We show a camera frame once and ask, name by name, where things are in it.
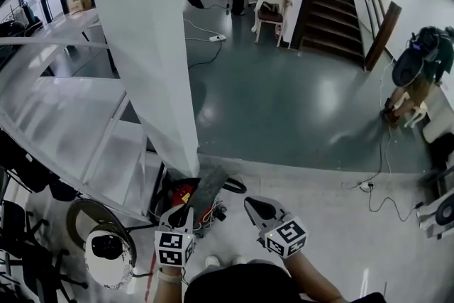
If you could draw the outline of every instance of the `wooden stair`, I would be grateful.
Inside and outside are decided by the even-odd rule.
[[[364,64],[354,0],[311,0],[301,44]]]

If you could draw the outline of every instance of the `black shirt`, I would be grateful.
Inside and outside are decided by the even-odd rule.
[[[189,284],[184,303],[302,303],[299,289],[283,269],[271,264],[240,264],[209,272]],[[385,303],[379,293],[355,303]]]

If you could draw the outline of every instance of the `white column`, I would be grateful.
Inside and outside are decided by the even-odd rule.
[[[131,103],[168,168],[199,171],[182,0],[95,0]]]

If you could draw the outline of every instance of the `epoxy floor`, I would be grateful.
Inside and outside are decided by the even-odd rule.
[[[301,218],[309,232],[303,252],[346,299],[381,292],[385,293],[388,302],[452,302],[448,299],[454,278],[452,236],[441,241],[427,239],[426,233],[418,228],[415,213],[402,223],[389,202],[380,212],[369,212],[368,194],[359,189],[342,190],[339,183],[320,183],[318,173],[320,171],[310,171],[304,181],[267,175],[234,177],[245,183],[247,195],[278,199]],[[338,172],[339,180],[345,174],[347,172]],[[401,183],[377,184],[372,195],[374,209],[390,196],[395,199],[401,215],[406,216],[410,208],[424,200],[423,192],[415,187],[412,177],[401,178]],[[207,235],[197,241],[187,266],[187,280],[204,269],[204,259],[209,254],[217,255],[225,263],[239,254],[246,260],[261,258],[282,266],[277,256],[257,243],[258,230],[250,223],[243,208],[245,196],[226,190],[221,192],[228,210],[227,218],[224,222],[216,221]],[[35,218],[43,216],[49,220],[50,225],[40,230],[40,240],[45,245],[55,253],[61,247],[70,251],[71,255],[64,259],[66,273],[89,283],[88,290],[74,287],[73,293],[79,303],[153,301],[157,284],[155,275],[150,281],[133,279],[122,290],[103,288],[91,279],[84,266],[83,252],[67,237],[65,214],[70,203],[55,201],[46,189],[30,195],[23,205],[35,213]],[[134,221],[122,220],[126,226],[135,225]],[[153,230],[134,231],[131,235],[138,248],[137,273],[144,273],[152,265]],[[20,268],[15,269],[16,277],[20,278]]]
[[[227,0],[202,0],[205,7]],[[253,8],[235,17],[225,9],[196,9],[184,17],[227,37],[217,59],[190,69],[199,152],[256,162],[329,170],[377,171],[379,145],[389,137],[380,120],[383,55],[371,74],[342,58],[277,49],[274,26],[264,25],[258,45],[250,32]],[[212,36],[185,22],[188,38]],[[365,33],[366,42],[370,37]],[[218,43],[187,41],[188,64],[210,60]],[[394,85],[384,75],[383,103]],[[430,168],[417,128],[392,132],[387,156],[393,172]]]

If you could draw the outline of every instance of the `white sneaker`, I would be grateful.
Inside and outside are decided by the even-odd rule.
[[[247,261],[243,256],[237,255],[236,257],[233,258],[232,260],[232,265],[239,265],[239,264],[246,264]]]
[[[205,268],[207,268],[210,265],[221,266],[221,262],[219,261],[219,259],[216,256],[210,255],[210,256],[207,256],[205,259]]]

